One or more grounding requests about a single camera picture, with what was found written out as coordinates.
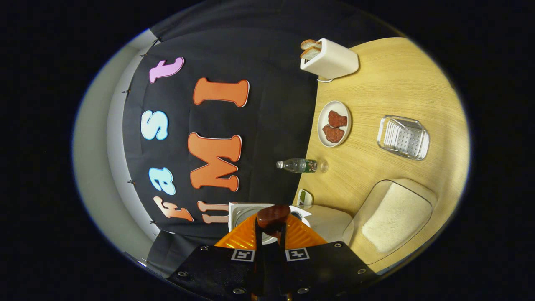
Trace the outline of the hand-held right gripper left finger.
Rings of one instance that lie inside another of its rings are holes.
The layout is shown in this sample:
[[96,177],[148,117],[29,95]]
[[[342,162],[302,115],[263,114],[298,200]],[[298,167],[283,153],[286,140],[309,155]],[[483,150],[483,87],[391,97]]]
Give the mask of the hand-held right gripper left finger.
[[231,238],[244,238],[231,247],[197,246],[167,278],[177,288],[205,301],[258,301],[262,286],[262,231],[257,230],[256,214],[234,228]]

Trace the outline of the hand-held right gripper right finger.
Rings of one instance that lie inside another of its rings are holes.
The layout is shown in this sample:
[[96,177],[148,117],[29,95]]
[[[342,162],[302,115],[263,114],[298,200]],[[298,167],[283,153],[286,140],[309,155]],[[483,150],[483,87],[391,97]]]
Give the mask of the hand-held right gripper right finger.
[[356,301],[379,276],[344,242],[326,242],[290,214],[286,220],[282,293],[291,301]]

